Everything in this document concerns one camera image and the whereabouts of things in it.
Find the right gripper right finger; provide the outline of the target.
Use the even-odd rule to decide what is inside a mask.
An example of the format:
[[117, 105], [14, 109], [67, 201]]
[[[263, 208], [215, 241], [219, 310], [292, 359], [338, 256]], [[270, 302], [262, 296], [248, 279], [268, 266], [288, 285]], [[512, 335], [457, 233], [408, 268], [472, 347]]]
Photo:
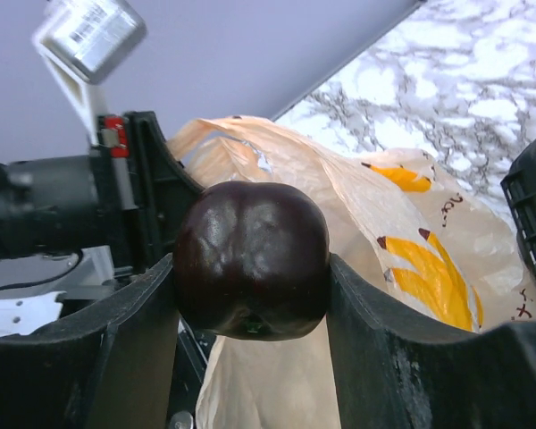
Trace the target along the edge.
[[331, 257], [327, 329], [345, 428], [536, 428], [536, 322], [437, 322]]

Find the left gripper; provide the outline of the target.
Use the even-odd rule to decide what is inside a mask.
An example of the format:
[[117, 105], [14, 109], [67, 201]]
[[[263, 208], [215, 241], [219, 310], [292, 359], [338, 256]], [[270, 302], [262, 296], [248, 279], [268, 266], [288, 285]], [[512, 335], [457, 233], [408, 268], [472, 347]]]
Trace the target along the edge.
[[[171, 155], [155, 113], [96, 125], [100, 143], [85, 155], [0, 163], [0, 261], [107, 246], [115, 271], [134, 273], [173, 251], [203, 187]], [[134, 206], [119, 190], [119, 160], [128, 160], [137, 205], [127, 216]]]

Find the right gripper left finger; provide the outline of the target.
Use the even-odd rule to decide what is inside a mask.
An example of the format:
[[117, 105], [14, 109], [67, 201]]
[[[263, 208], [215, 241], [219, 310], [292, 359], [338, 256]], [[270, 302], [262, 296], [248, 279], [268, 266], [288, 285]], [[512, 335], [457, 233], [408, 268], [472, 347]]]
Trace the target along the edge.
[[0, 338], [0, 428], [164, 428], [179, 313], [166, 256], [113, 295]]

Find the translucent orange plastic bag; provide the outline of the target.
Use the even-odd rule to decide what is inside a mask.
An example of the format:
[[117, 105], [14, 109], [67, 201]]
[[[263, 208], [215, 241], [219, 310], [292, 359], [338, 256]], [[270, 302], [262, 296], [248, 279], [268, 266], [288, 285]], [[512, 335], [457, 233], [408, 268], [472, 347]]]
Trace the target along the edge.
[[[429, 318], [482, 334], [536, 322], [536, 286], [515, 235], [419, 149], [359, 157], [263, 118], [196, 119], [168, 142], [200, 184], [282, 182], [322, 210], [331, 256]], [[345, 428], [327, 316], [294, 341], [219, 337], [199, 393], [200, 428]]]

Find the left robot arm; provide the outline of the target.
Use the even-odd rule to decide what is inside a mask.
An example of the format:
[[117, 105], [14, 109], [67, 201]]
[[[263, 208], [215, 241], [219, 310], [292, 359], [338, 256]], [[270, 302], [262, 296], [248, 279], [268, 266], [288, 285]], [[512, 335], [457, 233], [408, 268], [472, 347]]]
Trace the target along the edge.
[[105, 115], [83, 156], [0, 163], [0, 262], [61, 258], [63, 272], [0, 286], [0, 337], [55, 321], [66, 299], [95, 301], [172, 251], [200, 194], [152, 112]]

